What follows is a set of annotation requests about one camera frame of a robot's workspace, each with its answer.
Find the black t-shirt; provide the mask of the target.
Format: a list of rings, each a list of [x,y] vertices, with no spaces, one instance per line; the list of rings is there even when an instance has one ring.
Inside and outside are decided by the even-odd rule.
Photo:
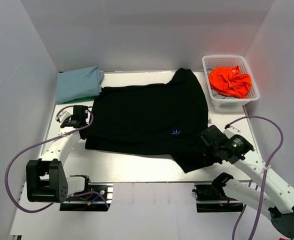
[[[201,132],[208,127],[204,91],[189,69],[168,83],[105,87],[92,106],[87,150],[171,156],[185,172],[214,164]]]

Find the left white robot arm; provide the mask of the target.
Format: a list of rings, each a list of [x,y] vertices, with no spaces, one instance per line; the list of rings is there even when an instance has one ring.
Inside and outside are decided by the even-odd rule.
[[[88,106],[74,105],[72,113],[62,109],[55,120],[60,129],[50,147],[37,160],[26,165],[26,191],[30,202],[63,203],[77,194],[86,200],[93,187],[86,175],[66,176],[64,164],[75,145],[87,137],[87,128],[93,121]]]

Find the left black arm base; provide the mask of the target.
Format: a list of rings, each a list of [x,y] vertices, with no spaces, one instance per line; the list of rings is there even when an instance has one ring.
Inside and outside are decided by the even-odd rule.
[[[113,183],[90,182],[87,188],[60,204],[61,212],[107,212],[113,199]]]

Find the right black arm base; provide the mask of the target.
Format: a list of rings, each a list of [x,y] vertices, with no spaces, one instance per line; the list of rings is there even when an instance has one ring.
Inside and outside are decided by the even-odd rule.
[[[244,208],[243,203],[226,196],[223,190],[233,178],[228,173],[221,173],[211,184],[195,184],[192,192],[197,213],[240,213]]]

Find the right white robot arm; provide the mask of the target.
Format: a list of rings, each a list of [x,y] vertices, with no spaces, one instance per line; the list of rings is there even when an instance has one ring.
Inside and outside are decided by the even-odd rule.
[[[283,236],[294,238],[294,188],[255,155],[254,146],[235,130],[220,131],[215,125],[200,133],[207,152],[245,173],[260,187],[257,191],[228,173],[221,173],[211,183],[213,195],[231,198],[255,209],[270,220]]]

